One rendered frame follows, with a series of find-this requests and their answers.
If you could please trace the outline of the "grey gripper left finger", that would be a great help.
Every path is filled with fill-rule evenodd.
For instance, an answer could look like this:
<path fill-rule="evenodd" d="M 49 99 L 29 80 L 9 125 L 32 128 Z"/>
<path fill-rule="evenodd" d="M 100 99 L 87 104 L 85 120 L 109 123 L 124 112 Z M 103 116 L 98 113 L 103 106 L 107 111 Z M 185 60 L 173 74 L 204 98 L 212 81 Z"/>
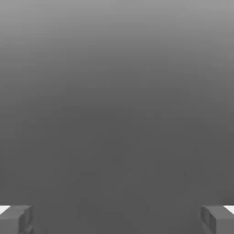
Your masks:
<path fill-rule="evenodd" d="M 33 206 L 0 205 L 0 234 L 34 234 Z"/>

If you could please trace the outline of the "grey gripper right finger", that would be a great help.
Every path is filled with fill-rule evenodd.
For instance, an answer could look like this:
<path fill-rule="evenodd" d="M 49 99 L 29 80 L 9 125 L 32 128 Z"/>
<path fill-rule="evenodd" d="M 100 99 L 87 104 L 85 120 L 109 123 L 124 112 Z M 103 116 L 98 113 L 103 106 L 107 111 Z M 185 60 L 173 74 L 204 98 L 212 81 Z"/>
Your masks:
<path fill-rule="evenodd" d="M 234 234 L 234 205 L 201 206 L 204 234 Z"/>

